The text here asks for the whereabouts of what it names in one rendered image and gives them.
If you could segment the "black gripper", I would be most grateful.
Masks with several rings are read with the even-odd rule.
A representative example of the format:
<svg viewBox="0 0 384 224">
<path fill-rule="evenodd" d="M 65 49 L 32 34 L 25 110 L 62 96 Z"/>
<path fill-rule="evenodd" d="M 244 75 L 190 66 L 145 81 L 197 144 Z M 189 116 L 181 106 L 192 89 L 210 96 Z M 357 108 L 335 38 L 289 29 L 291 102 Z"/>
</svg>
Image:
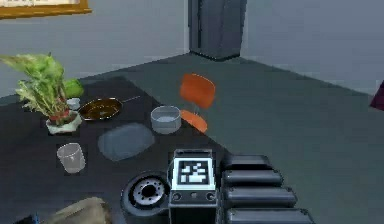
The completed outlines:
<svg viewBox="0 0 384 224">
<path fill-rule="evenodd" d="M 170 186 L 165 172 L 145 171 L 128 181 L 120 206 L 128 217 L 155 217 L 168 210 Z"/>
</svg>

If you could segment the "black dining table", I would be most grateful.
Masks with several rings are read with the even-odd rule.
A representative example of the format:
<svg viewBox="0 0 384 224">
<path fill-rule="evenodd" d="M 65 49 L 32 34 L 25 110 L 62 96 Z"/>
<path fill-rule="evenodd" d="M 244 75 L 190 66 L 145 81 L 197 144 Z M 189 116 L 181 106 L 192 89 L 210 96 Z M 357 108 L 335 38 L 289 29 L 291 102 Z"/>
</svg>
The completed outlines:
<svg viewBox="0 0 384 224">
<path fill-rule="evenodd" d="M 76 201 L 100 197 L 112 209 L 114 224 L 125 224 L 120 194 L 128 181 L 146 171 L 165 171 L 176 149 L 211 149 L 217 158 L 227 150 L 184 123 L 170 135 L 157 135 L 155 143 L 134 158 L 112 162 L 97 147 L 103 133 L 128 123 L 151 125 L 150 112 L 159 105 L 153 97 L 123 77 L 99 79 L 84 86 L 81 100 L 102 97 L 126 100 L 123 110 L 105 121 L 84 121 L 72 134 L 52 136 L 45 118 L 19 103 L 0 106 L 0 224 L 37 213 L 42 219 Z M 70 174 L 57 157 L 59 147 L 78 143 L 85 168 Z"/>
</svg>

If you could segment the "grey oval plate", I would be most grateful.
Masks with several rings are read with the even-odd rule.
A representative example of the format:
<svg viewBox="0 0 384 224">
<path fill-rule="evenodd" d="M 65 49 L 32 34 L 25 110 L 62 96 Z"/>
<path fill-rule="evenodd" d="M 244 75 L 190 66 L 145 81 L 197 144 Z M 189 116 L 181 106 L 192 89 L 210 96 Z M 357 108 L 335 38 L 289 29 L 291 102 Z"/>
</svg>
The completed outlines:
<svg viewBox="0 0 384 224">
<path fill-rule="evenodd" d="M 98 148 L 107 159 L 117 162 L 142 153 L 154 143 L 155 136 L 149 128 L 129 123 L 102 134 Z"/>
</svg>

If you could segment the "tan rounded bread loaf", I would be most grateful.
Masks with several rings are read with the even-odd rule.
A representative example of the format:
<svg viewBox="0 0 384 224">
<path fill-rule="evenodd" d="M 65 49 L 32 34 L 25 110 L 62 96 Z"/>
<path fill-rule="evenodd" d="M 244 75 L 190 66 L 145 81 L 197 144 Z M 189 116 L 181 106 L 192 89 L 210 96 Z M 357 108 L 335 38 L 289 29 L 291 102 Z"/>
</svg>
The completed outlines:
<svg viewBox="0 0 384 224">
<path fill-rule="evenodd" d="M 101 198 L 90 197 L 52 214 L 41 224 L 113 224 L 111 209 Z"/>
</svg>

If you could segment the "grey round pot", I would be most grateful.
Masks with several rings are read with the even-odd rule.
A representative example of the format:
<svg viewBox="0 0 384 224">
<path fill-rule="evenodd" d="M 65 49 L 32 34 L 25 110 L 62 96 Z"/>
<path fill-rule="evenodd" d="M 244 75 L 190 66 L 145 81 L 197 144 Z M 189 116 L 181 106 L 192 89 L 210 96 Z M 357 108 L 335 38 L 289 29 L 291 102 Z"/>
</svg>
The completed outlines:
<svg viewBox="0 0 384 224">
<path fill-rule="evenodd" d="M 175 106 L 159 106 L 150 114 L 152 129 L 159 134 L 171 134 L 181 127 L 181 112 Z"/>
</svg>

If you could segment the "clear drinking glass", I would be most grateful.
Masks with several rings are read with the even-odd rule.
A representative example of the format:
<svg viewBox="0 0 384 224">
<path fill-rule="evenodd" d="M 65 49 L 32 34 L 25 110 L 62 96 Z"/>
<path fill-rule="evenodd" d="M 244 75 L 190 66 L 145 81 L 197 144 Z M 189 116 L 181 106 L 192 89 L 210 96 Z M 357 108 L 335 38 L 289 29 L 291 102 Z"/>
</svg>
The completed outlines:
<svg viewBox="0 0 384 224">
<path fill-rule="evenodd" d="M 78 173 L 85 168 L 85 157 L 78 143 L 67 143 L 59 147 L 57 157 L 64 170 L 70 174 Z"/>
</svg>

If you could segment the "dark brown frying pan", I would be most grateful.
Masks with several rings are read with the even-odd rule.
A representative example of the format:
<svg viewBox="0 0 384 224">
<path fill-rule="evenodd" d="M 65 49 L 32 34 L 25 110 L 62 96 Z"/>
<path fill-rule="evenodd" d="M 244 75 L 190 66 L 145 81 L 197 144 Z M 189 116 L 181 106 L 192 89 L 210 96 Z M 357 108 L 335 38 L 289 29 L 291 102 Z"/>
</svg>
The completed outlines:
<svg viewBox="0 0 384 224">
<path fill-rule="evenodd" d="M 138 96 L 126 100 L 117 98 L 98 98 L 87 102 L 78 109 L 78 113 L 85 121 L 101 121 L 119 114 L 125 103 L 138 99 Z"/>
</svg>

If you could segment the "orange chair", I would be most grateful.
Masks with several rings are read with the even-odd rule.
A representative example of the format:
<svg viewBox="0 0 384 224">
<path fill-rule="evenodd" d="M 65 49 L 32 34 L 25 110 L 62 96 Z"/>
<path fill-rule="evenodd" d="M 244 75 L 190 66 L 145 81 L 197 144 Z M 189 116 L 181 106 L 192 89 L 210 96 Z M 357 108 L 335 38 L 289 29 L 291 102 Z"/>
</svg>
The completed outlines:
<svg viewBox="0 0 384 224">
<path fill-rule="evenodd" d="M 216 86 L 208 78 L 195 73 L 183 76 L 180 96 L 185 101 L 193 103 L 197 110 L 208 109 L 215 99 L 215 94 Z M 181 117 L 202 133 L 208 129 L 207 121 L 198 112 L 182 109 Z"/>
</svg>

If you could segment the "green round lettuce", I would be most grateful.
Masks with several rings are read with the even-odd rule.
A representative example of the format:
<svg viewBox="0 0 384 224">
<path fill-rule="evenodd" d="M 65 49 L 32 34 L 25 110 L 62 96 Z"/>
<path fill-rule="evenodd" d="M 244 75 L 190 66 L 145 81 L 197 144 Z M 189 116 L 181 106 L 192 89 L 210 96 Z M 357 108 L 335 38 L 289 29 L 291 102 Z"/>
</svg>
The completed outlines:
<svg viewBox="0 0 384 224">
<path fill-rule="evenodd" d="M 63 82 L 67 98 L 79 98 L 83 95 L 84 89 L 78 79 L 68 79 Z"/>
</svg>

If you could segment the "green potted house plant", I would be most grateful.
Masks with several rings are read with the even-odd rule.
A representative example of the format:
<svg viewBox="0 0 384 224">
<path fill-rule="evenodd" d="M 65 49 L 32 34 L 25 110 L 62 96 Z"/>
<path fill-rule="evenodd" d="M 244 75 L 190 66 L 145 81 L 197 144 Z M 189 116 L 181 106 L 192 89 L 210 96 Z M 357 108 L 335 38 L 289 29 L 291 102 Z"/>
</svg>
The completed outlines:
<svg viewBox="0 0 384 224">
<path fill-rule="evenodd" d="M 67 104 L 64 87 L 64 67 L 48 54 L 0 55 L 0 62 L 24 73 L 15 92 L 24 101 L 23 108 L 42 113 L 50 134 L 75 132 L 82 119 Z"/>
</svg>

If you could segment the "dark grey tall cabinet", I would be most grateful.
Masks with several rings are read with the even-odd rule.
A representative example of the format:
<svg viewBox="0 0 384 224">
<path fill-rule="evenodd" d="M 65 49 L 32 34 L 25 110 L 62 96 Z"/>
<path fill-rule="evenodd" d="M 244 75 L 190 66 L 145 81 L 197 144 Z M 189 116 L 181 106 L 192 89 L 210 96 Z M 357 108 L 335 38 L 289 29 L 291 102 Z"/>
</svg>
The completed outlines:
<svg viewBox="0 0 384 224">
<path fill-rule="evenodd" d="M 188 0 L 189 51 L 216 61 L 239 57 L 247 0 Z"/>
</svg>

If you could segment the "dark maroon furniture corner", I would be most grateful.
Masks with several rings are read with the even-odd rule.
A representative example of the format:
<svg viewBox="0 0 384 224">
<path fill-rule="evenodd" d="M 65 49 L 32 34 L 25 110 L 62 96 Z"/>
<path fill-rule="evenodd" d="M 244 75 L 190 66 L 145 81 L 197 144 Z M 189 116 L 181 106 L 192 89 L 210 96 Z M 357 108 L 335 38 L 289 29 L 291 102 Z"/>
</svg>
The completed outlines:
<svg viewBox="0 0 384 224">
<path fill-rule="evenodd" d="M 370 106 L 372 108 L 384 111 L 384 80 L 380 84 L 377 92 L 375 93 Z"/>
</svg>

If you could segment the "wooden framed wall picture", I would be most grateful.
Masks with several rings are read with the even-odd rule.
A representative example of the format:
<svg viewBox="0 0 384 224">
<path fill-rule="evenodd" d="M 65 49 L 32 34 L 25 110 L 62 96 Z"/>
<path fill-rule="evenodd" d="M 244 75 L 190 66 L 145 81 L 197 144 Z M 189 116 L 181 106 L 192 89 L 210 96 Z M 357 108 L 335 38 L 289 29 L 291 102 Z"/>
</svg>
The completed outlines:
<svg viewBox="0 0 384 224">
<path fill-rule="evenodd" d="M 91 12 L 88 0 L 0 0 L 0 20 Z"/>
</svg>

